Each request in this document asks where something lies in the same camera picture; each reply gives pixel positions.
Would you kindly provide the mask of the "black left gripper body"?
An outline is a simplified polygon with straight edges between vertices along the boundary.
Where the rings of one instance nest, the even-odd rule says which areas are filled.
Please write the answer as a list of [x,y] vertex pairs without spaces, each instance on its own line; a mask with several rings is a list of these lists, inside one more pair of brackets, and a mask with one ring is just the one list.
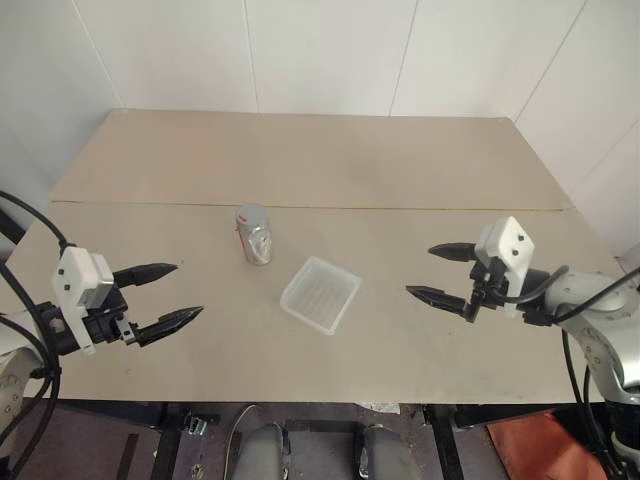
[[128,320],[129,306],[117,286],[107,294],[104,302],[95,308],[87,308],[83,323],[94,344],[113,343],[121,340],[126,345],[138,342],[138,327]]

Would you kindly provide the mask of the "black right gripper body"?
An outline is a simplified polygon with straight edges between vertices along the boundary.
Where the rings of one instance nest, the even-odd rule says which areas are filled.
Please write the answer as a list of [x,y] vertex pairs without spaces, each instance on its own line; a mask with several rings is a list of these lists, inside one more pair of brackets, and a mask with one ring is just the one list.
[[498,258],[492,257],[489,266],[477,260],[471,271],[470,279],[473,287],[470,300],[464,307],[463,318],[473,323],[481,308],[496,310],[504,305],[503,297],[508,281],[505,279],[506,265]]

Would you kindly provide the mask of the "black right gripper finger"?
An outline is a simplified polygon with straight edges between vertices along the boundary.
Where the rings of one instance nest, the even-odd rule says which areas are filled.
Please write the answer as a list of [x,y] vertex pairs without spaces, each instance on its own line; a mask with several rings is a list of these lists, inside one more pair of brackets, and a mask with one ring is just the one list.
[[428,253],[455,262],[470,262],[476,260],[474,243],[452,242],[438,244],[429,248]]
[[407,285],[405,289],[409,294],[433,308],[447,311],[458,316],[469,315],[469,304],[463,298],[449,295],[443,290],[428,286]]

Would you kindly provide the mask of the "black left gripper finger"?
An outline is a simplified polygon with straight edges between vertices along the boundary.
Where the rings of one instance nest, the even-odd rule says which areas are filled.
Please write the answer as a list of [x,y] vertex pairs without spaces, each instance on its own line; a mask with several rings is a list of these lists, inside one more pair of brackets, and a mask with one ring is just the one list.
[[142,286],[159,280],[177,269],[177,265],[163,262],[136,265],[114,272],[114,283],[120,289]]
[[191,323],[203,310],[203,306],[187,307],[162,315],[152,325],[143,328],[134,327],[135,342],[140,347],[145,347],[173,335]]

